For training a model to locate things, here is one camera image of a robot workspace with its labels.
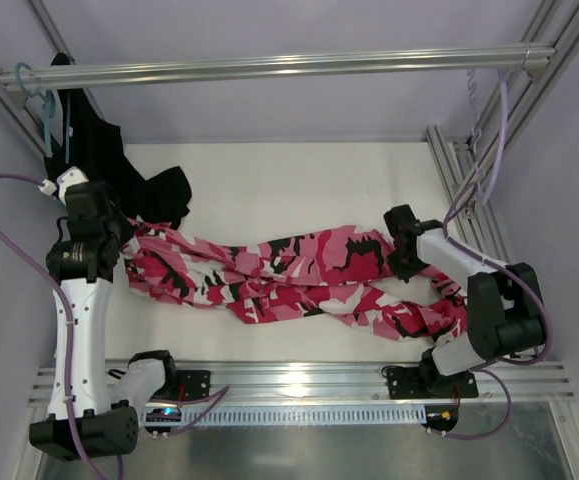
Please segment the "pink camouflage trousers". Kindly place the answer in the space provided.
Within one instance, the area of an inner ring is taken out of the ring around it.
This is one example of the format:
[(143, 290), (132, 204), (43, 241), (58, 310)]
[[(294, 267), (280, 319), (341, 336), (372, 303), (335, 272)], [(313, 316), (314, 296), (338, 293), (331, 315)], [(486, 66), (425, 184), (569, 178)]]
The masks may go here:
[(138, 222), (123, 246), (132, 291), (168, 304), (223, 308), (247, 325), (328, 314), (396, 342), (457, 338), (468, 326), (459, 286), (435, 267), (421, 277), (438, 296), (425, 306), (376, 287), (393, 277), (393, 243), (345, 225), (249, 246), (225, 246), (166, 224)]

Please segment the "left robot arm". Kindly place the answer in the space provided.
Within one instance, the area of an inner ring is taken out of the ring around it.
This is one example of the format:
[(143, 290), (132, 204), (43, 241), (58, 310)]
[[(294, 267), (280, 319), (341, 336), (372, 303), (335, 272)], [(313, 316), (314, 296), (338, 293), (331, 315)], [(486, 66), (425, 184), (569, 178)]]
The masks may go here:
[(67, 209), (69, 237), (46, 257), (57, 311), (56, 373), (47, 419), (31, 425), (32, 446), (60, 461), (131, 453), (140, 415), (156, 395), (175, 387), (167, 350), (134, 355), (114, 387), (107, 384), (105, 326), (114, 269), (138, 252), (136, 228), (105, 182), (70, 167), (44, 190)]

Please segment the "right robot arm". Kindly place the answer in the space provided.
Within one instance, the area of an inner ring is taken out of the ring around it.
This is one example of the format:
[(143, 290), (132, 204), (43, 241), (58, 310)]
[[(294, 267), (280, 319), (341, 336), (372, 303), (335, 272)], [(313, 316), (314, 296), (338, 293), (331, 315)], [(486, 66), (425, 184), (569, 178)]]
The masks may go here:
[(466, 294), (466, 330), (423, 353), (418, 384), (431, 394), (449, 394), (471, 371), (530, 349), (539, 362), (552, 343), (550, 319), (535, 270), (526, 263), (506, 264), (453, 238), (438, 220), (421, 221), (408, 204), (384, 215), (395, 252), (388, 263), (408, 281), (435, 267)]

